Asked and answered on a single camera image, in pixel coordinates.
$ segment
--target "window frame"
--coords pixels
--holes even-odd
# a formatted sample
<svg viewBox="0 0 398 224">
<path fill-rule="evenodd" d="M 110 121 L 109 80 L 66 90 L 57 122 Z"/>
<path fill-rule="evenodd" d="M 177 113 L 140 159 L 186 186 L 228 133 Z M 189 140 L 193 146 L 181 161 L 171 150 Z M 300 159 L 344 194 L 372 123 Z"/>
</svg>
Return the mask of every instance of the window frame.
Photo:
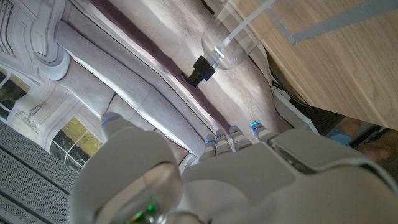
<svg viewBox="0 0 398 224">
<path fill-rule="evenodd" d="M 17 70 L 14 70 L 8 66 L 5 66 L 3 64 L 0 63 L 0 67 L 3 68 L 6 71 L 6 78 L 0 82 L 0 88 L 2 88 L 4 86 L 4 84 L 6 84 L 6 82 L 10 79 L 11 74 L 14 74 L 17 78 L 21 79 L 23 82 L 25 82 L 27 85 L 30 86 L 30 90 L 26 93 L 25 96 L 21 97 L 20 99 L 18 99 L 14 105 L 14 107 L 10 110 L 8 108 L 6 108 L 2 103 L 0 103 L 0 107 L 2 109 L 5 109 L 6 111 L 9 112 L 7 119 L 4 118 L 0 118 L 0 121 L 2 121 L 5 124 L 10 124 L 13 117 L 15 116 L 17 109 L 19 107 L 19 102 L 25 100 L 27 98 L 28 95 L 32 94 L 37 87 L 39 86 L 38 83 L 33 82 L 32 80 L 30 80 L 29 78 L 27 78 L 24 74 L 22 74 L 21 72 L 18 72 Z"/>
<path fill-rule="evenodd" d="M 92 125 L 90 124 L 90 122 L 88 122 L 88 121 L 86 120 L 86 118 L 85 118 L 82 114 L 80 114 L 80 113 L 75 113 L 75 114 L 73 114 L 73 113 L 72 113 L 71 116 L 67 116 L 66 118 L 69 118 L 69 119 L 66 119 L 66 123 L 65 123 L 65 122 L 62 122 L 63 126 L 62 126 L 60 129 L 57 128 L 58 131 L 55 133 L 54 137 L 51 138 L 49 147 L 51 147 L 51 143 L 54 143 L 61 151 L 63 151 L 63 152 L 65 153 L 65 157 L 63 158 L 63 163 L 64 163 L 65 165 L 66 165 L 67 158 L 68 158 L 68 156 L 69 156 L 69 158 L 70 158 L 71 160 L 73 160 L 73 161 L 76 163 L 76 165 L 77 165 L 78 167 L 83 168 L 84 165 L 80 165 L 80 163 L 79 163 L 78 161 L 76 161 L 72 156 L 69 155 L 69 153 L 70 153 L 70 151 L 72 150 L 72 148 L 73 148 L 73 147 L 77 144 L 77 142 L 78 142 L 86 133 L 88 133 L 88 132 L 90 132 L 90 133 L 91 133 L 96 139 L 98 139 L 98 141 L 100 141 L 102 144 L 104 144 L 104 141 L 103 141 L 102 138 L 99 138 L 99 137 L 98 137 L 97 131 L 93 131 L 93 130 L 91 129 L 91 126 L 92 126 Z M 73 118 L 76 118 L 76 119 L 86 128 L 86 131 L 73 143 L 73 145 L 68 149 L 68 151 L 66 151 L 66 150 L 64 150 L 58 143 L 56 143 L 56 142 L 54 141 L 54 138 L 55 138 L 55 136 L 62 130 L 62 128 L 65 127 L 65 126 L 69 123 L 69 121 L 72 120 Z"/>
</svg>

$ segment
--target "white molding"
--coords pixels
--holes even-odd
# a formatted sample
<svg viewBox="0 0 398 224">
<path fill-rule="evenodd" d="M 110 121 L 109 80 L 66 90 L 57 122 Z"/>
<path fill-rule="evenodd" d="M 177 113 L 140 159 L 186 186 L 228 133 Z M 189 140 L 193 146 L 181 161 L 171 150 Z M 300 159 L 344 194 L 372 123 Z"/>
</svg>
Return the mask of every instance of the white molding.
<svg viewBox="0 0 398 224">
<path fill-rule="evenodd" d="M 52 139 L 57 133 L 74 117 L 83 104 L 70 91 L 64 89 L 66 95 L 57 103 L 53 113 L 49 114 L 46 122 L 40 126 L 43 130 L 40 132 L 38 142 L 47 151 L 50 151 Z"/>
<path fill-rule="evenodd" d="M 1 11 L 0 11 L 0 20 L 2 24 L 0 31 L 0 49 L 2 50 L 3 53 L 15 57 L 14 52 L 11 49 L 7 38 L 9 19 L 14 6 L 8 0 L 0 0 L 0 2 L 2 2 Z"/>
<path fill-rule="evenodd" d="M 58 55 L 54 61 L 48 62 L 43 60 L 42 57 L 36 58 L 39 62 L 37 66 L 40 73 L 54 81 L 60 80 L 67 74 L 70 64 L 70 55 L 59 45 L 57 47 Z"/>
<path fill-rule="evenodd" d="M 27 74 L 38 83 L 43 83 L 44 79 L 39 76 L 34 53 L 30 41 L 30 30 L 32 26 L 31 18 L 14 3 L 11 12 L 9 27 L 7 28 L 7 38 L 15 57 L 0 54 L 0 61 L 9 67 Z"/>
<path fill-rule="evenodd" d="M 37 19 L 37 15 L 32 12 L 32 10 L 29 9 L 29 6 L 27 6 L 24 2 L 22 2 L 21 0 L 13 0 L 12 1 L 16 6 L 18 6 L 20 9 L 22 9 L 22 11 L 29 16 L 29 18 L 31 20 L 36 20 Z"/>
<path fill-rule="evenodd" d="M 46 27 L 45 33 L 47 34 L 44 37 L 45 43 L 47 44 L 46 51 L 35 52 L 36 56 L 42 61 L 54 62 L 59 58 L 59 54 L 62 54 L 58 52 L 59 46 L 55 40 L 55 31 L 58 27 L 58 23 L 61 21 L 63 10 L 65 8 L 65 3 L 66 0 L 55 0 L 53 2 L 53 7 L 51 8 L 52 11 L 50 12 L 50 19 L 45 26 Z"/>
</svg>

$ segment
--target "wooden surface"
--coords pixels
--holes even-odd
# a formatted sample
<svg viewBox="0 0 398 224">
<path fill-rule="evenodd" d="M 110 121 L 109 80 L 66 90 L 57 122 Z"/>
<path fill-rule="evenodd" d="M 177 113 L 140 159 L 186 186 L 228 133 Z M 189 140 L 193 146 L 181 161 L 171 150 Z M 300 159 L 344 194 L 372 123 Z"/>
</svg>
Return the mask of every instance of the wooden surface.
<svg viewBox="0 0 398 224">
<path fill-rule="evenodd" d="M 296 0 L 282 21 L 297 33 L 367 0 Z M 248 15 L 257 1 L 243 0 Z M 257 33 L 269 22 L 252 23 Z M 398 129 L 398 10 L 292 45 L 276 28 L 262 43 L 286 79 L 313 106 Z"/>
</svg>

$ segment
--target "robot finger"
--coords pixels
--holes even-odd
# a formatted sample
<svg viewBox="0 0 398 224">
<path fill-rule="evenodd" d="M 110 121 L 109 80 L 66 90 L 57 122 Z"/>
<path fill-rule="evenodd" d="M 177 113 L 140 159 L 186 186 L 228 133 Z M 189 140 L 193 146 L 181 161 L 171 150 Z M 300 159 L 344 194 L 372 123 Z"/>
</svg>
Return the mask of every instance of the robot finger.
<svg viewBox="0 0 398 224">
<path fill-rule="evenodd" d="M 266 129 L 260 122 L 255 121 L 251 125 L 251 130 L 258 141 L 267 143 L 271 138 L 278 135 L 273 131 Z"/>
<path fill-rule="evenodd" d="M 216 144 L 215 137 L 212 134 L 208 134 L 205 141 L 205 148 L 203 154 L 199 158 L 199 162 L 216 156 Z"/>
<path fill-rule="evenodd" d="M 231 146 L 228 143 L 227 137 L 222 130 L 216 132 L 216 155 L 222 153 L 232 152 Z"/>
<path fill-rule="evenodd" d="M 229 128 L 229 133 L 237 151 L 252 145 L 251 141 L 243 135 L 242 131 L 236 125 L 232 125 Z"/>
</svg>

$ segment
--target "black bottle cap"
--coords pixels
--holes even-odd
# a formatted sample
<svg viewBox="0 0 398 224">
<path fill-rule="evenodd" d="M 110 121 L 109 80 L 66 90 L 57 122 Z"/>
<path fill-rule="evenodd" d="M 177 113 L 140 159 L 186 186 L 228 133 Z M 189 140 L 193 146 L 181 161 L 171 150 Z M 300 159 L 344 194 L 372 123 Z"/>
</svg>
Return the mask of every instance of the black bottle cap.
<svg viewBox="0 0 398 224">
<path fill-rule="evenodd" d="M 196 87 L 198 84 L 205 79 L 206 81 L 216 72 L 216 70 L 208 63 L 208 61 L 200 56 L 198 60 L 193 64 L 195 68 L 189 77 L 183 75 L 184 80 L 191 86 Z"/>
</svg>

